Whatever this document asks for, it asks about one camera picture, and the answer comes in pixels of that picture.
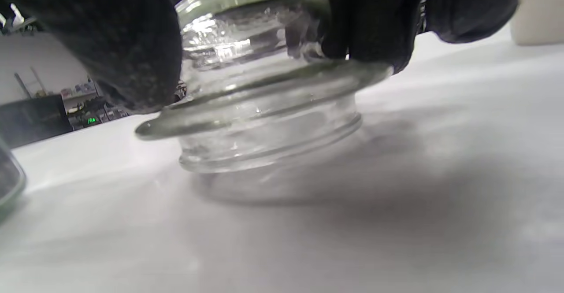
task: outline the jar rim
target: jar rim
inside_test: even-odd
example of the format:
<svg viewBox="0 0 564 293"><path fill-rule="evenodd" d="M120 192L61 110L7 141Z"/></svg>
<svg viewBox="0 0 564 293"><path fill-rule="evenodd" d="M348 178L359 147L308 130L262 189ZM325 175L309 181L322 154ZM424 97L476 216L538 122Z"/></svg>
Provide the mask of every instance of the jar rim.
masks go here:
<svg viewBox="0 0 564 293"><path fill-rule="evenodd" d="M313 63L286 74L173 104L164 108L157 118L139 125L135 133L141 140L158 140L228 128L238 122L292 114L349 96L366 86L382 82L392 73L391 66L385 63L355 60ZM305 96L292 96L292 102L269 107L268 111L239 114L235 119L225 114L229 109L236 109L238 105L252 100L275 98L290 92L302 92Z"/></svg>

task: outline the finger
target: finger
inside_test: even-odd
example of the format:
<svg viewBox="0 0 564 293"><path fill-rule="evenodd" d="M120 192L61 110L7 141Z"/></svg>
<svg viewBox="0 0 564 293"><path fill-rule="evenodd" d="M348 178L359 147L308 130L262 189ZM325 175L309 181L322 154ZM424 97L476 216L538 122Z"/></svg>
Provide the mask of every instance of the finger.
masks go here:
<svg viewBox="0 0 564 293"><path fill-rule="evenodd" d="M427 0L427 28L451 43L491 36L513 16L518 0Z"/></svg>
<svg viewBox="0 0 564 293"><path fill-rule="evenodd" d="M112 104L147 113L173 101L181 37L170 0L10 0L84 65Z"/></svg>
<svg viewBox="0 0 564 293"><path fill-rule="evenodd" d="M354 0L329 0L331 23L322 23L322 50L329 58L344 58L349 48L351 12Z"/></svg>
<svg viewBox="0 0 564 293"><path fill-rule="evenodd" d="M403 70L413 52L420 1L355 0L351 58L388 62L395 73Z"/></svg>

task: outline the white container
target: white container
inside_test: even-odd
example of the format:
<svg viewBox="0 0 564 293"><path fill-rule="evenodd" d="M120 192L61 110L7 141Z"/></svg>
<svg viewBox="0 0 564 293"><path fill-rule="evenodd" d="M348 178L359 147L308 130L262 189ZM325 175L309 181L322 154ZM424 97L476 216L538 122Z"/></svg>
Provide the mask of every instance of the white container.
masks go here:
<svg viewBox="0 0 564 293"><path fill-rule="evenodd" d="M564 0L520 0L511 36L518 45L564 42Z"/></svg>

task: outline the glass rim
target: glass rim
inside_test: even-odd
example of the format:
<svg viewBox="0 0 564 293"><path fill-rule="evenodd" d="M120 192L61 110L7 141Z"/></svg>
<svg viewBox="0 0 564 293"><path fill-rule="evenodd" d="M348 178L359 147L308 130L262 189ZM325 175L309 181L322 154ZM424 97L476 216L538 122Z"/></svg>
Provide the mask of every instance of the glass rim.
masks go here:
<svg viewBox="0 0 564 293"><path fill-rule="evenodd" d="M222 120L218 116L209 116L201 120L201 118L194 118L194 116L234 108L237 104L276 96L292 90L307 90L315 86L323 86L336 82L340 78L353 76L350 80L345 81L342 87L333 92L320 94L318 98L298 98L288 107L274 109L268 111L268 113L256 112L237 122L253 122L272 116L288 115L354 94L362 88L382 82L392 73L391 66L381 62L363 63L355 60L318 62L286 74L256 80L235 89L223 90L196 100L173 104L164 108L157 118L140 124L135 129L135 134L141 140L150 141L227 128L234 124L234 120Z"/></svg>

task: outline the glass container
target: glass container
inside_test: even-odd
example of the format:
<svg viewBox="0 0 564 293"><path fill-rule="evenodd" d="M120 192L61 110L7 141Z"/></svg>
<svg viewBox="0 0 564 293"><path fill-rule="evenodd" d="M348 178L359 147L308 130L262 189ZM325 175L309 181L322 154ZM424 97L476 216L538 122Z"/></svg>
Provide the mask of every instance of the glass container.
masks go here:
<svg viewBox="0 0 564 293"><path fill-rule="evenodd" d="M26 176L22 167L0 138L0 219L14 207L25 186Z"/></svg>
<svg viewBox="0 0 564 293"><path fill-rule="evenodd" d="M176 10L187 96L136 133L178 137L189 171L307 158L354 133L362 122L355 92L393 72L323 56L328 0L182 0Z"/></svg>

